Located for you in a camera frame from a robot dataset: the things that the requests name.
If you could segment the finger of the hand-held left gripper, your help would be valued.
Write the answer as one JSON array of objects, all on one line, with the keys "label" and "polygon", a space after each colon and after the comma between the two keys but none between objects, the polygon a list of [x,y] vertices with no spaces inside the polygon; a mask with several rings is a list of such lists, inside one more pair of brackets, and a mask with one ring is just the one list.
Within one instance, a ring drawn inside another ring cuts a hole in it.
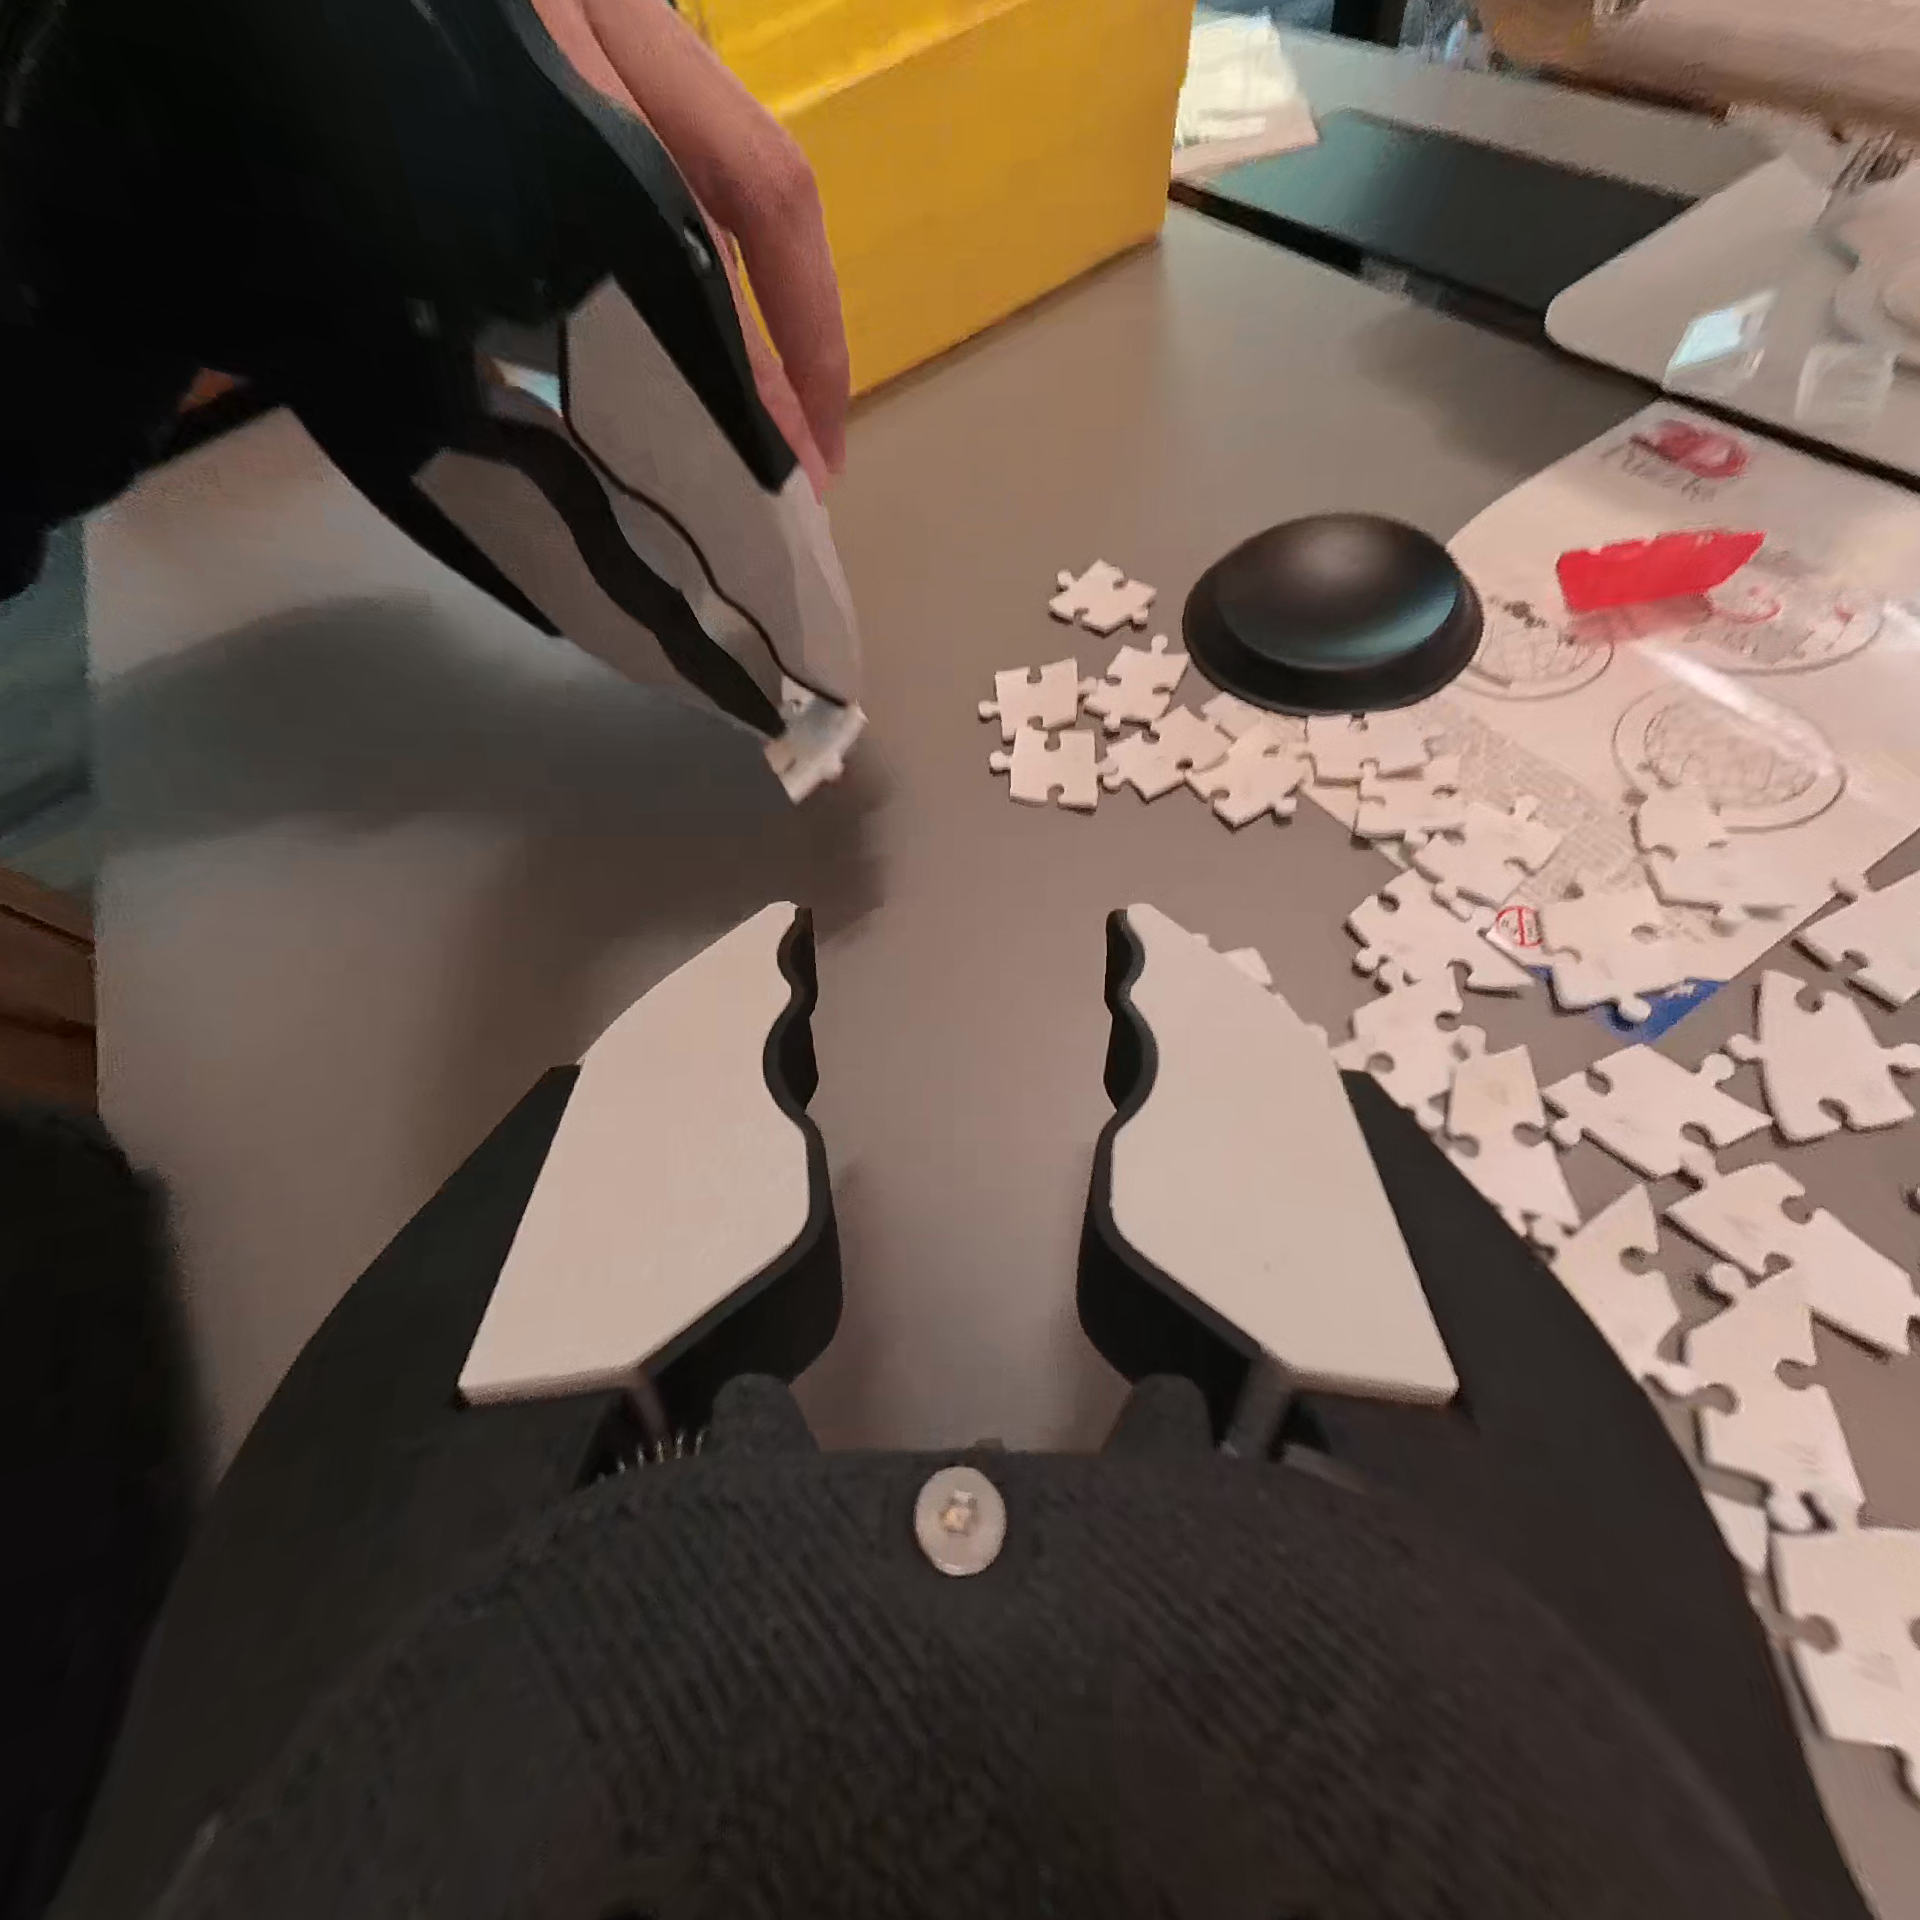
[{"label": "finger of the hand-held left gripper", "polygon": [[[787,441],[755,388],[710,416],[760,481],[784,477]],[[496,367],[466,445],[440,450],[419,475],[424,500],[534,609],[530,619],[625,682],[671,688],[766,743],[782,727],[787,682],[715,637],[690,603],[690,572],[647,535],[640,509],[575,439],[562,367]]]},{"label": "finger of the hand-held left gripper", "polygon": [[775,683],[833,705],[862,698],[858,617],[827,509],[803,465],[774,485],[715,423],[638,306],[612,281],[566,322],[569,432],[690,572],[715,637],[745,641]]}]

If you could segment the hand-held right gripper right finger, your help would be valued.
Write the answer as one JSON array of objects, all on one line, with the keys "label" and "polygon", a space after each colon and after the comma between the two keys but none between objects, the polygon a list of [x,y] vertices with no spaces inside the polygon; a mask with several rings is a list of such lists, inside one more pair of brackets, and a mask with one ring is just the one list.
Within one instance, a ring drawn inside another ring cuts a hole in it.
[{"label": "hand-held right gripper right finger", "polygon": [[1150,904],[1104,935],[1111,1114],[1078,1257],[1096,1354],[1208,1407],[1259,1377],[1451,1404],[1449,1347],[1321,1031]]}]

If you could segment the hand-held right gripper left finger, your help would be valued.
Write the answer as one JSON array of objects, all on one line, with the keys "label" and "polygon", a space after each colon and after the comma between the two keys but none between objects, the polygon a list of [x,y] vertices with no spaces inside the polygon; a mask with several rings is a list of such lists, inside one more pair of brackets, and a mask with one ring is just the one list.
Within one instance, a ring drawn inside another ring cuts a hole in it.
[{"label": "hand-held right gripper left finger", "polygon": [[472,1407],[638,1387],[787,1282],[795,1335],[722,1372],[794,1379],[838,1329],[812,914],[768,904],[638,997],[569,1082],[460,1372]]}]

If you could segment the pile of white puzzle pieces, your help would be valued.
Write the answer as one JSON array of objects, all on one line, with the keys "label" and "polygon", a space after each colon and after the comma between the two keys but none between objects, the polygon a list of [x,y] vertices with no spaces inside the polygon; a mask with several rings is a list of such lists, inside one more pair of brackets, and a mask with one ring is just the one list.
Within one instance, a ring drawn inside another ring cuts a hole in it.
[{"label": "pile of white puzzle pieces", "polygon": [[1291,719],[1227,691],[1202,711],[1172,703],[1190,657],[1167,635],[1122,645],[1103,677],[1073,661],[998,675],[980,716],[999,723],[992,768],[1030,807],[1090,812],[1130,784],[1158,800],[1187,784],[1219,821],[1287,821],[1304,791],[1353,805],[1361,841],[1400,841],[1407,872],[1350,921],[1377,997],[1330,1063],[1371,1074],[1536,1248],[1623,1369],[1697,1412],[1704,1461],[1753,1482],[1766,1504],[1708,1493],[1724,1541],[1767,1577],[1798,1623],[1834,1644],[1792,1644],[1818,1728],[1895,1755],[1915,1792],[1915,1530],[1860,1523],[1866,1490],[1824,1387],[1780,1377],[1815,1362],[1815,1324],[1883,1359],[1915,1332],[1915,1285],[1826,1211],[1787,1211],[1779,1163],[1724,1171],[1714,1149],[1767,1124],[1882,1129],[1913,1117],[1898,1088],[1915,1047],[1883,1047],[1838,997],[1771,969],[1755,1031],[1690,1069],[1628,1045],[1551,1088],[1524,1047],[1488,1049],[1462,1023],[1464,992],[1511,995],[1521,964],[1495,954],[1495,887],[1531,877],[1560,835],[1531,795],[1510,810],[1465,795],[1439,731],[1414,709]]}]

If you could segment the person's left forearm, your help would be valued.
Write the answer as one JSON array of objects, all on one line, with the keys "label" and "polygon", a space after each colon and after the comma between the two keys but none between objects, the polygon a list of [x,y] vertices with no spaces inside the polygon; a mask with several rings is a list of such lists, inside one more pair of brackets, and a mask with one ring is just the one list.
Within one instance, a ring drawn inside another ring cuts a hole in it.
[{"label": "person's left forearm", "polygon": [[296,393],[377,333],[353,215],[393,5],[4,5],[4,599],[204,372]]}]

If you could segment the black dome puzzle stand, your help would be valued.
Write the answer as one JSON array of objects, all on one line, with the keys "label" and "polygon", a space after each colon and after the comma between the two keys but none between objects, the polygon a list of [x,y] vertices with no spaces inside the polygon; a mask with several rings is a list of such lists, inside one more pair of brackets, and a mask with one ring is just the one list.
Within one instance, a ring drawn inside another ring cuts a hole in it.
[{"label": "black dome puzzle stand", "polygon": [[1211,563],[1183,645],[1216,688],[1294,719],[1396,713],[1459,682],[1481,596],[1426,531],[1369,512],[1286,519]]}]

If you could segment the person's left hand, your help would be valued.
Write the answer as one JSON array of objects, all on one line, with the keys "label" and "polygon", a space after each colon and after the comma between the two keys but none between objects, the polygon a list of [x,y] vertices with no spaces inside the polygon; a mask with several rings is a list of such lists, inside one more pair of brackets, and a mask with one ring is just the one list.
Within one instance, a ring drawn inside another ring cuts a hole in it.
[{"label": "person's left hand", "polygon": [[846,466],[850,355],[801,145],[668,2],[537,2],[578,74],[656,133],[728,263],[760,397],[822,497]]}]

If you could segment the yellow plastic bin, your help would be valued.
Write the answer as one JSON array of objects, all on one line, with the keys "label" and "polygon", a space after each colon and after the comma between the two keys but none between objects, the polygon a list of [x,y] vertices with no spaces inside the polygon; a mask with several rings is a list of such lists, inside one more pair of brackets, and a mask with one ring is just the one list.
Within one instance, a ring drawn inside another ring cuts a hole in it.
[{"label": "yellow plastic bin", "polygon": [[924,368],[1163,226],[1193,5],[681,12],[816,173],[854,395]]}]

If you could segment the white plastic bag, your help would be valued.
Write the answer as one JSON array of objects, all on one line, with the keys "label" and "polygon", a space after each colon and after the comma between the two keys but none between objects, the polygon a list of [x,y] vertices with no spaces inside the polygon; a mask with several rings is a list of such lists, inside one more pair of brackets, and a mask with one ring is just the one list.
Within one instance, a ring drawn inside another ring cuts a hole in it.
[{"label": "white plastic bag", "polygon": [[1266,13],[1198,12],[1175,112],[1175,159],[1290,154],[1314,139],[1314,114],[1280,27]]}]

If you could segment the printed paper leaflet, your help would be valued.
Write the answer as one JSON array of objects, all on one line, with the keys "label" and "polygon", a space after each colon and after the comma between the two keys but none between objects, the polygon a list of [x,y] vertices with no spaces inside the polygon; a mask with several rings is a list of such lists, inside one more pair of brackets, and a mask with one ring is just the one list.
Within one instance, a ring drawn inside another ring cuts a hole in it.
[{"label": "printed paper leaflet", "polygon": [[[1700,599],[1572,615],[1571,548],[1766,533]],[[1456,794],[1531,805],[1546,860],[1456,895],[1488,946],[1553,985],[1539,912],[1644,890],[1687,972],[1646,991],[1650,1039],[1915,840],[1915,493],[1752,427],[1656,403],[1504,491],[1448,541],[1484,609],[1426,707]]]}]

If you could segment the red plastic clip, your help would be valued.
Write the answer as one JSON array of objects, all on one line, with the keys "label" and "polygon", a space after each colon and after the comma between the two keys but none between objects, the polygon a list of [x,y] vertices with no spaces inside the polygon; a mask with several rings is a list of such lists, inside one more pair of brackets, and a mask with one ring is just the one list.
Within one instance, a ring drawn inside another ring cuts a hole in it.
[{"label": "red plastic clip", "polygon": [[1554,561],[1554,580],[1569,612],[1582,617],[1690,602],[1730,584],[1766,540],[1759,531],[1704,529],[1571,548]]}]

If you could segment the black desk mat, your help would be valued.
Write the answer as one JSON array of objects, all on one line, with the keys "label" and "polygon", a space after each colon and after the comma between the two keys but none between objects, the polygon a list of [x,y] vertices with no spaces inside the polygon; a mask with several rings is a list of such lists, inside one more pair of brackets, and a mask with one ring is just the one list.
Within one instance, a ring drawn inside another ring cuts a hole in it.
[{"label": "black desk mat", "polygon": [[1271,244],[1371,258],[1531,314],[1698,203],[1363,109],[1171,197]]}]

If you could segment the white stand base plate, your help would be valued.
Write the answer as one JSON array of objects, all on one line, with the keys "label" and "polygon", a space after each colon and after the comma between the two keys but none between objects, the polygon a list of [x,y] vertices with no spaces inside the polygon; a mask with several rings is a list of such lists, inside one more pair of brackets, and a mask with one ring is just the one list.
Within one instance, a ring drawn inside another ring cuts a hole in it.
[{"label": "white stand base plate", "polygon": [[1913,485],[1915,213],[1899,141],[1770,161],[1560,296],[1548,339]]}]

